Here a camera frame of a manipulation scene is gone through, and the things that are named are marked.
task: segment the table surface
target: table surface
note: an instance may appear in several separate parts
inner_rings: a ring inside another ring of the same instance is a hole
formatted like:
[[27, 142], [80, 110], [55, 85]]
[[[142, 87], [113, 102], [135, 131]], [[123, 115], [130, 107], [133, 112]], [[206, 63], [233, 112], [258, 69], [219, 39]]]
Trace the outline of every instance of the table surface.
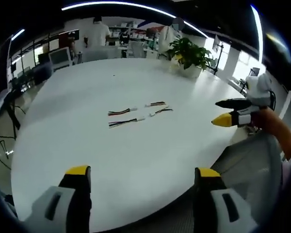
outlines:
[[[202, 72], [196, 81], [159, 60], [111, 59], [56, 71], [32, 102], [12, 161], [20, 220], [66, 170], [90, 165], [90, 232], [121, 227], [165, 207], [194, 184], [195, 167], [211, 167], [236, 131], [211, 124], [228, 112], [214, 104], [241, 94]], [[145, 104], [165, 101], [174, 110]], [[108, 111], [138, 107], [121, 116]], [[109, 121], [146, 120], [109, 129]]]

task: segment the human hand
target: human hand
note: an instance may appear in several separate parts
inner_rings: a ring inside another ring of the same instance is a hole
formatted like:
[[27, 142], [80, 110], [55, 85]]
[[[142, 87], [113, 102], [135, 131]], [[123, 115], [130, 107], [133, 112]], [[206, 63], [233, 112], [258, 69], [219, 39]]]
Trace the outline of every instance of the human hand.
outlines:
[[254, 126], [274, 136], [278, 135], [282, 125], [284, 125], [283, 121], [270, 108], [261, 109], [259, 112], [252, 113], [251, 120]]

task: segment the light strip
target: light strip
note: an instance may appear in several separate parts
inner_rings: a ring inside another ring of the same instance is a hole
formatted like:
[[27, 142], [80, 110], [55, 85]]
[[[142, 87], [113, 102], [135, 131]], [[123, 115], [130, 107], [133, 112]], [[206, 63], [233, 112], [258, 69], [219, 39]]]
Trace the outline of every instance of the light strip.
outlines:
[[251, 9], [254, 15], [254, 19], [256, 21], [256, 26], [258, 30], [258, 37], [259, 37], [259, 63], [262, 64], [263, 59], [263, 31], [262, 31], [262, 25], [260, 21], [259, 14], [257, 10], [251, 5]]
[[271, 34], [266, 34], [266, 36], [270, 39], [270, 40], [272, 40], [274, 43], [276, 43], [276, 44], [278, 44], [278, 45], [280, 45], [281, 47], [283, 47], [284, 49], [287, 49], [287, 47], [279, 40], [279, 39], [277, 39], [276, 37], [274, 37], [273, 35], [271, 35]]
[[[91, 6], [91, 5], [102, 5], [102, 4], [117, 4], [117, 5], [127, 5], [127, 6], [136, 6], [136, 7], [140, 7], [140, 8], [145, 8], [151, 11], [155, 11], [158, 13], [161, 13], [163, 15], [169, 16], [171, 18], [176, 18], [176, 16], [167, 13], [165, 11], [153, 8], [153, 7], [149, 7], [149, 6], [144, 6], [144, 5], [140, 5], [140, 4], [136, 4], [136, 3], [130, 3], [130, 2], [122, 2], [122, 1], [92, 1], [92, 2], [83, 2], [83, 3], [77, 3], [71, 6], [66, 6], [64, 8], [62, 8], [62, 11], [66, 11], [66, 10], [70, 10], [76, 7], [81, 7], [81, 6]], [[208, 38], [208, 36], [206, 34], [204, 34], [201, 30], [199, 30], [198, 28], [196, 28], [195, 26], [193, 26], [192, 24], [188, 23], [187, 21], [184, 21], [184, 23], [186, 25], [188, 25], [189, 27], [191, 27], [192, 29], [194, 29], [195, 31], [201, 33], [203, 36], [205, 36], [206, 38]]]
[[74, 32], [74, 31], [77, 31], [77, 30], [79, 30], [79, 29], [74, 29], [74, 30], [70, 30], [70, 31], [67, 31], [67, 32], [59, 33], [58, 35], [62, 35], [62, 34], [65, 34], [65, 33]]
[[22, 34], [25, 31], [25, 29], [20, 30], [18, 33], [16, 33], [15, 35], [12, 36], [12, 41], [16, 39], [16, 37], [18, 37], [20, 34]]

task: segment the white plug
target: white plug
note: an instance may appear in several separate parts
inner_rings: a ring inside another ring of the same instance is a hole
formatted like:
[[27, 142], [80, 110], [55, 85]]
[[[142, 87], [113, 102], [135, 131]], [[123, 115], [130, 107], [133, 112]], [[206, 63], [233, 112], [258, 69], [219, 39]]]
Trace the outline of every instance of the white plug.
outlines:
[[137, 118], [137, 121], [142, 121], [142, 120], [145, 120], [146, 118], [145, 117], [140, 117], [140, 118]]

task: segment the white shirt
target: white shirt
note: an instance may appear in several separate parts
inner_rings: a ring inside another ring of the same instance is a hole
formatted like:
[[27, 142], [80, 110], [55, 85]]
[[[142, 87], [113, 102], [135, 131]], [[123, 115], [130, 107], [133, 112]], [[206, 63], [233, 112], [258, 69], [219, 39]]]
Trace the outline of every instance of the white shirt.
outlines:
[[159, 54], [165, 53], [167, 50], [172, 47], [169, 44], [177, 39], [182, 38], [182, 33], [176, 31], [171, 26], [165, 26], [160, 33], [159, 37]]
[[88, 47], [105, 46], [106, 36], [110, 36], [109, 27], [100, 22], [95, 22], [88, 32]]

